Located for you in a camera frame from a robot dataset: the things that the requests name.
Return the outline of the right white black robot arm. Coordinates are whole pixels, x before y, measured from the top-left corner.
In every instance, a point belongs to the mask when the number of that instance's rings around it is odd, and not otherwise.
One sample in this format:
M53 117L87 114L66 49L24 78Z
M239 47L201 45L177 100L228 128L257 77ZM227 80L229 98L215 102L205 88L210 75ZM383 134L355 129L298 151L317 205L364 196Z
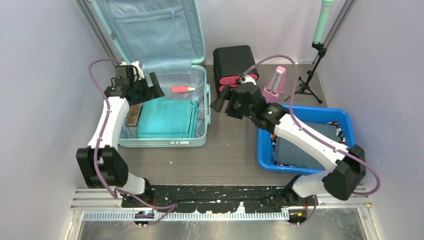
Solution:
M366 174L361 164L364 150L335 142L304 124L290 110L279 103L267 102L260 88L245 82L236 88L226 86L210 104L220 112L224 102L225 113L232 118L249 118L262 130L289 141L317 160L324 171L311 175L297 175L283 189L282 194L291 205L299 205L305 198L318 194L330 194L346 201Z

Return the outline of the blue plastic tub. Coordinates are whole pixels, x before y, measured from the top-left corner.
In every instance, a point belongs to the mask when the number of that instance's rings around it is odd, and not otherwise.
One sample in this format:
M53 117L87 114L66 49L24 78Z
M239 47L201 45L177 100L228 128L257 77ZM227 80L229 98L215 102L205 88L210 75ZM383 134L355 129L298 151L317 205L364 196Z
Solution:
M336 108L295 105L295 115L306 125L334 141L353 147L356 144L354 129L349 114ZM309 154L287 140L278 140L274 145L272 135L258 130L257 161L268 171L311 175L325 168Z

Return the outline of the light blue hard-shell suitcase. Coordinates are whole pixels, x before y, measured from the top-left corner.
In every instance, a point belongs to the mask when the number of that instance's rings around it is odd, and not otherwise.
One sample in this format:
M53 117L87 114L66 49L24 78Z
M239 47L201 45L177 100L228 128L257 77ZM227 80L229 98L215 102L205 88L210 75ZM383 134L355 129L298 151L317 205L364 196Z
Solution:
M155 72L162 99L196 101L195 137L138 138L136 127L121 128L118 146L127 148L201 147L211 123L211 87L207 82L205 42L194 0L94 0L92 6L110 35L122 61L140 62L148 85ZM173 93L174 86L194 87Z

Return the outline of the black and pink drawer box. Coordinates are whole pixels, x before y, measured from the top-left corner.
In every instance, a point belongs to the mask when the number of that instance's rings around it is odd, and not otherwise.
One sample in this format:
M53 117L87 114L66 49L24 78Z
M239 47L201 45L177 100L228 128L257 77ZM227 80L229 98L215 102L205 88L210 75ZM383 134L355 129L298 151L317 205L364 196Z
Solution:
M223 91L225 86L235 88L240 74L256 63L249 45L219 47L212 54L217 95Z

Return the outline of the aluminium rail frame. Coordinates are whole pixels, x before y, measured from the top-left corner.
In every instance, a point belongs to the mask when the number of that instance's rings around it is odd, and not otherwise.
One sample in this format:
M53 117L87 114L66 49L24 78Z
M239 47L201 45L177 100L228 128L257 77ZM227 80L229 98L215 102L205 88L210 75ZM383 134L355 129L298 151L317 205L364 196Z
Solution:
M78 189L71 209L87 221L135 221L137 224L188 221L266 221L307 219L319 209L371 208L365 195L339 200L328 193L317 197L290 196L282 186L152 185L137 198L118 191Z

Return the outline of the pink metronome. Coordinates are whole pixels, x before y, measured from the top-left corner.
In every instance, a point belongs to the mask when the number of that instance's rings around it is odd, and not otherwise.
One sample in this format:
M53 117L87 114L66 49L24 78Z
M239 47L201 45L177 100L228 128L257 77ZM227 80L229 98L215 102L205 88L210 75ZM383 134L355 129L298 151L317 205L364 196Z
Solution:
M268 81L262 90L262 96L269 103L277 103L280 96L284 92L286 83L286 69L282 66L278 66L272 78Z

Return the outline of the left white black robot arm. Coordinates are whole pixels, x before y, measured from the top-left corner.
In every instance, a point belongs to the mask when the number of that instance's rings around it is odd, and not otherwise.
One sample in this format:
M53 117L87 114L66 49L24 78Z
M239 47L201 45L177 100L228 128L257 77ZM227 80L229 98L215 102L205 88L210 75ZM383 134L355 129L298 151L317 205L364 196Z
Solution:
M118 152L122 126L131 107L163 97L157 76L149 74L152 85L142 71L139 61L118 63L111 84L102 89L93 83L103 98L103 110L98 126L87 147L79 148L76 160L87 187L105 189L112 197L118 193L134 194L141 207L153 202L153 193L146 178L130 173L127 163Z

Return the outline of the teal cloth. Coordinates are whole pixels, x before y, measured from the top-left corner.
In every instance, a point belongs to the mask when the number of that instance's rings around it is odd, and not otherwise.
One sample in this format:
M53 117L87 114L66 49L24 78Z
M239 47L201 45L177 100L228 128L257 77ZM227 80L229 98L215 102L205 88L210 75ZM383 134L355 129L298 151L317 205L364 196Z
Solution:
M198 104L193 100L158 98L143 104L138 122L139 139L195 137Z

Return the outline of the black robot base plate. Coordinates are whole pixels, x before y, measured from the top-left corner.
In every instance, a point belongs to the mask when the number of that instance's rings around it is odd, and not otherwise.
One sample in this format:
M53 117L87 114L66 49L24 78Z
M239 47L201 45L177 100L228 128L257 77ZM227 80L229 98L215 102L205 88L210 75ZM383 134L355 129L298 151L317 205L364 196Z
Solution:
M146 193L123 189L113 193L122 197L124 208L153 208L159 213L235 213L244 208L248 214L276 213L290 207L302 212L318 205L315 196L297 197L283 186L264 185L153 185Z

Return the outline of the pink tube bottle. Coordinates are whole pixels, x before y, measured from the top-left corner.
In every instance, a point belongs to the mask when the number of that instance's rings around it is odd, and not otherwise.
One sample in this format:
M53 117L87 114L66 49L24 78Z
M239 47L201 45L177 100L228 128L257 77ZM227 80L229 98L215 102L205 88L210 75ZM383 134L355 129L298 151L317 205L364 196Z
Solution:
M171 88L172 93L188 93L195 90L196 90L195 87L190 87L190 86L173 86Z

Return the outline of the black tripod stand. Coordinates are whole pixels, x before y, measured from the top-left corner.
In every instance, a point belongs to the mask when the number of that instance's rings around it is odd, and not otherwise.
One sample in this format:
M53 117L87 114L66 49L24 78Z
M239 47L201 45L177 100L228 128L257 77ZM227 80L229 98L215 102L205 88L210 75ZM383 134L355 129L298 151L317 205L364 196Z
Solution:
M307 71L308 76L307 76L306 81L304 81L301 76L298 77L298 80L300 81L300 83L298 85L299 89L294 94L313 96L319 104L322 104L323 101L321 99L319 99L319 97L311 90L310 82L311 82L313 76L315 75L316 69L317 69L320 61L326 55L327 48L325 47L325 44L321 43L321 42L319 42L319 43L313 42L311 44L311 46L318 51L318 53L317 53L318 59L314 63L313 69Z

